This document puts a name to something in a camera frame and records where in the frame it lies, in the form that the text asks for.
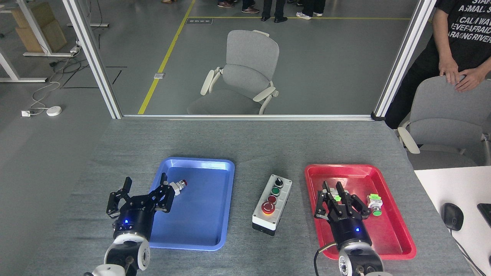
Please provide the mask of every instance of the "gray chair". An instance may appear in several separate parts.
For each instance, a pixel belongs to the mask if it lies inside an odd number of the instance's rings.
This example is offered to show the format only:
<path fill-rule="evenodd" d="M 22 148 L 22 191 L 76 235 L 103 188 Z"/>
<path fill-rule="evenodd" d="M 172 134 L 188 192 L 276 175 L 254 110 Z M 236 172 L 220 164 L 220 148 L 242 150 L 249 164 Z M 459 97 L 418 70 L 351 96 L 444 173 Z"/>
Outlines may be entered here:
<path fill-rule="evenodd" d="M 227 37 L 226 65 L 210 70 L 198 100 L 188 106 L 188 114 L 263 114 L 278 91 L 272 78 L 279 47 L 267 33 L 233 30 Z M 232 89 L 213 90 L 217 80 Z"/>
<path fill-rule="evenodd" d="M 491 81 L 457 92 L 445 76 L 434 77 L 419 85 L 408 119 L 397 132 L 414 169 L 477 166 L 464 153 L 480 141 L 485 165 L 491 165 L 489 136 L 482 128 L 490 112 Z"/>

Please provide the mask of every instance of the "control box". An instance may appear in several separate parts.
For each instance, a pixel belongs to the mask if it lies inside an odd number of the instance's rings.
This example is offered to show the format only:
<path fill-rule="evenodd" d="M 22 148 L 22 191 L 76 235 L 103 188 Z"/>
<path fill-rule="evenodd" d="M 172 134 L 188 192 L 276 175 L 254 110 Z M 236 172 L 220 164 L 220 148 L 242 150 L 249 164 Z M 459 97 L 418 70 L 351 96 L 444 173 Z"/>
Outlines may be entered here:
<path fill-rule="evenodd" d="M 252 214 L 252 228 L 274 236 L 292 181 L 272 174 Z"/>

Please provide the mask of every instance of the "glass partition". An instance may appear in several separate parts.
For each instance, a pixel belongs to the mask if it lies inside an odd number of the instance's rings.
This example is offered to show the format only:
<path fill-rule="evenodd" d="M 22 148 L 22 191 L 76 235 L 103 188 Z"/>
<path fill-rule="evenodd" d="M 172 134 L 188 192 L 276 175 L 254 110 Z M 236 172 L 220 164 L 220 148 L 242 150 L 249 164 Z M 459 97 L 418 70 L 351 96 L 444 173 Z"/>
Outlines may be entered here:
<path fill-rule="evenodd" d="M 258 14 L 242 13 L 241 1 L 232 8 L 204 0 L 80 5 L 93 24 L 94 46 L 124 115 L 187 115 L 187 107 L 203 97 L 208 72 L 226 64 L 228 33 L 244 29 L 268 33 L 279 46 L 272 78 L 278 95 L 265 115 L 369 117 L 384 113 L 409 63 L 412 51 L 401 45 L 414 44 L 419 35 L 408 40 L 408 27 L 420 34 L 427 26 L 416 52 L 426 44 L 428 17 L 411 18 L 414 12 L 426 15 L 434 2 L 326 0 L 322 16 L 305 20 L 295 16 L 302 11 L 295 0 L 285 4 L 288 20 L 282 23 L 260 20 L 262 1 L 255 6 Z M 214 86 L 230 88 L 222 78 Z"/>

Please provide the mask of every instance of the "gray tablecloth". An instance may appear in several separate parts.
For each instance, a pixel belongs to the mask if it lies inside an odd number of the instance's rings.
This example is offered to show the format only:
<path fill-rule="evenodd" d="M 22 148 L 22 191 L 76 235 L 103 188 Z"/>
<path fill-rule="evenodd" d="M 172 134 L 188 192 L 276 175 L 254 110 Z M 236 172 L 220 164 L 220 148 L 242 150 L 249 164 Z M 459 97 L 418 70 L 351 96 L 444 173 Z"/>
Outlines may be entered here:
<path fill-rule="evenodd" d="M 416 178 L 393 131 L 372 121 L 113 120 L 63 214 L 25 275 L 82 276 L 112 243 L 108 194 L 131 176 L 131 195 L 147 193 L 170 156 L 228 159 L 235 177 L 225 245 L 218 251 L 151 250 L 139 275 L 313 275 L 319 247 L 304 177 L 309 164 L 371 164 L 389 186 L 417 247 L 412 260 L 384 261 L 395 276 L 472 275 Z M 293 181 L 275 236 L 251 227 L 271 174 Z M 318 259 L 321 275 L 337 261 Z"/>

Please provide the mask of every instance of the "blue tray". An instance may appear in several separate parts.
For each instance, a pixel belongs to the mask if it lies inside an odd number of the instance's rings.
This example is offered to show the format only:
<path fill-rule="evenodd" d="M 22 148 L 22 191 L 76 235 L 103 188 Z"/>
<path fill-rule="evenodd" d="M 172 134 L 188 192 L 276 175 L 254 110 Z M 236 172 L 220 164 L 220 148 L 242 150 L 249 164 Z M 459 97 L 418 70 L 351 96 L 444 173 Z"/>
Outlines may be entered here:
<path fill-rule="evenodd" d="M 163 172 L 168 182 L 188 185 L 169 213 L 157 212 L 152 248 L 215 251 L 225 244 L 235 166 L 229 160 L 169 157 L 162 161 L 151 191 Z"/>

